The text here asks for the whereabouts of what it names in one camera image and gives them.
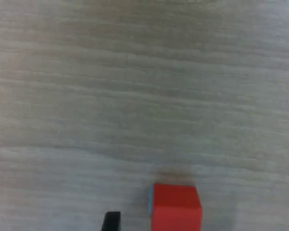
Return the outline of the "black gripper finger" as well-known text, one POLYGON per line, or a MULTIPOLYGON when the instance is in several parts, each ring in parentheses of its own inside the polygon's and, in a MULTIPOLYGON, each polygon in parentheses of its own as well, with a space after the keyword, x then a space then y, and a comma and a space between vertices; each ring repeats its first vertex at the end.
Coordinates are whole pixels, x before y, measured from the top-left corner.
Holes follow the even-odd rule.
POLYGON ((121 212, 106 212, 102 223, 101 231, 121 231, 121 212))

